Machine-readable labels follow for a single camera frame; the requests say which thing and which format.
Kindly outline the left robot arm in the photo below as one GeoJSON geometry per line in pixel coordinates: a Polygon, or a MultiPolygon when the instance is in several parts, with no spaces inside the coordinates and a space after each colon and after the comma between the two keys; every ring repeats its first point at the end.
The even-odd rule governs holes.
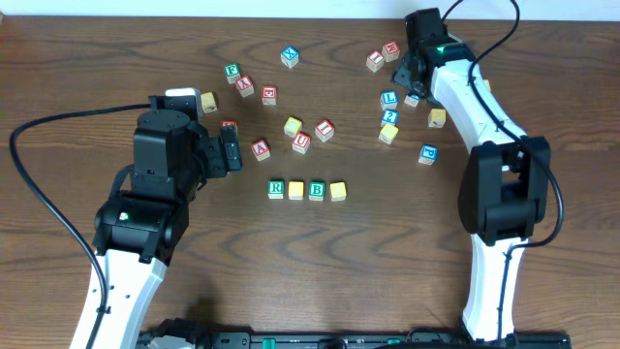
{"type": "Polygon", "coordinates": [[[182,111],[139,117],[134,162],[117,173],[95,217],[97,264],[72,347],[136,346],[173,250],[189,226],[189,204],[209,179],[240,168],[234,126],[211,136],[182,111]]]}

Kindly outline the green B block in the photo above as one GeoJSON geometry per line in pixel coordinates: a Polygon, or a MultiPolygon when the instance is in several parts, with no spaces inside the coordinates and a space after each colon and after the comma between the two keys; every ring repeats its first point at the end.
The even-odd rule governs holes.
{"type": "Polygon", "coordinates": [[[320,181],[309,183],[308,197],[310,201],[322,202],[325,199],[326,184],[320,181]]]}

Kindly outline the yellow O block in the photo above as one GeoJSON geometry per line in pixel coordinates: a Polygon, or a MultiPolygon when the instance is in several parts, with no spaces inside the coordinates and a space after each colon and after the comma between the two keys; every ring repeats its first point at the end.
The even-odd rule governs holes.
{"type": "Polygon", "coordinates": [[[288,187],[288,197],[292,201],[301,201],[304,198],[304,182],[290,181],[288,187]]]}
{"type": "Polygon", "coordinates": [[[333,202],[344,201],[347,198],[347,188],[344,181],[332,182],[329,185],[329,190],[333,202]]]}

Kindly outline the green R block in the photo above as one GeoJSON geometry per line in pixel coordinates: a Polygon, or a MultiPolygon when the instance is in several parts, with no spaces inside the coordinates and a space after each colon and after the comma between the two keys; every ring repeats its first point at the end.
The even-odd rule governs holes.
{"type": "Polygon", "coordinates": [[[270,200],[282,200],[284,198],[285,182],[283,180],[270,180],[267,187],[267,196],[270,200]]]}

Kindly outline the blue T block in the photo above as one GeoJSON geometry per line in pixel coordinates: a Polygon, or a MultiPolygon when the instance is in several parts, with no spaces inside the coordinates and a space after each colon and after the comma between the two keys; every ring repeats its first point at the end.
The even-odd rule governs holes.
{"type": "Polygon", "coordinates": [[[415,94],[408,94],[404,100],[404,104],[412,108],[416,108],[419,105],[420,98],[415,94]]]}

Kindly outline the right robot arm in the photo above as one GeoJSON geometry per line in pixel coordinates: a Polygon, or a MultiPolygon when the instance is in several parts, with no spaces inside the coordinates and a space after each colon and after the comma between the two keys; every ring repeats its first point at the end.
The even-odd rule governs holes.
{"type": "Polygon", "coordinates": [[[470,340],[508,346],[520,260],[545,215],[550,146],[529,137],[504,112],[480,70],[480,58],[453,36],[439,9],[405,18],[408,52],[392,81],[444,109],[469,154],[457,208],[473,259],[461,323],[470,340]]]}

